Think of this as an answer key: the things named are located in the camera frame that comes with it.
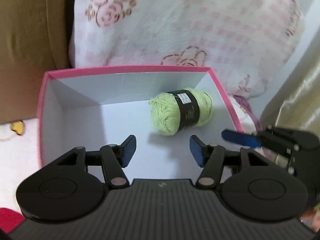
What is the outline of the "brown embroidered cushion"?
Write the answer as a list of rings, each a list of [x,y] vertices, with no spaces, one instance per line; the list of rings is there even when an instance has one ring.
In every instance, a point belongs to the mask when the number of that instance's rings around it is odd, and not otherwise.
[[[69,68],[74,0],[1,0],[1,123],[35,118],[45,72]]]

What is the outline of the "beige satin curtain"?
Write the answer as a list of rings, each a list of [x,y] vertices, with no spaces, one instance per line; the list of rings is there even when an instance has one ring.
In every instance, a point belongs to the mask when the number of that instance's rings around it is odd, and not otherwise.
[[[272,125],[319,135],[319,40],[308,48],[260,120],[264,128]]]

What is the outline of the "green yarn ball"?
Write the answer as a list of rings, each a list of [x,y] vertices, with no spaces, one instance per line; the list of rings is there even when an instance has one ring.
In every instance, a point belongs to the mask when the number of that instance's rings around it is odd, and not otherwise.
[[[214,110],[212,97],[193,88],[160,93],[149,100],[149,105],[152,126],[164,136],[205,125]]]

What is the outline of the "white bear pattern blanket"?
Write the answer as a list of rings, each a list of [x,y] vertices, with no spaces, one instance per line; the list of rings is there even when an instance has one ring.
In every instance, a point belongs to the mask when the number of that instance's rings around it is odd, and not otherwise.
[[[134,135],[136,151],[125,168],[129,181],[196,180],[200,168],[189,150],[190,137],[196,135],[207,144],[238,149],[238,145],[222,139],[225,129],[235,129],[235,125],[218,100],[205,125],[164,136],[152,126],[148,100],[69,108],[56,98],[47,99],[42,118],[1,126],[1,230],[10,233],[24,221],[16,200],[20,183],[75,147],[97,151]]]

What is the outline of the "pink floral pillow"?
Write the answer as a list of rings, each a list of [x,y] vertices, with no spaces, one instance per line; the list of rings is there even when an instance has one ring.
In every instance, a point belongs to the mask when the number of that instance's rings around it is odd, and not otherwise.
[[[296,0],[75,0],[75,68],[198,66],[226,92],[263,94],[304,28]]]

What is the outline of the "pink cardboard box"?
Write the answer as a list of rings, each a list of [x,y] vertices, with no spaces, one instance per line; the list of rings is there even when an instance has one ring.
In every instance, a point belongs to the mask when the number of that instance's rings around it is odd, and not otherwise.
[[[164,137],[152,127],[149,100],[185,88],[207,92],[213,100],[213,116],[202,127]],[[201,169],[189,150],[190,137],[196,135],[207,144],[235,150],[221,132],[242,130],[228,95],[207,67],[108,66],[47,72],[37,116],[41,166],[77,146],[97,151],[134,135],[137,149],[125,168],[129,180],[195,180]]]

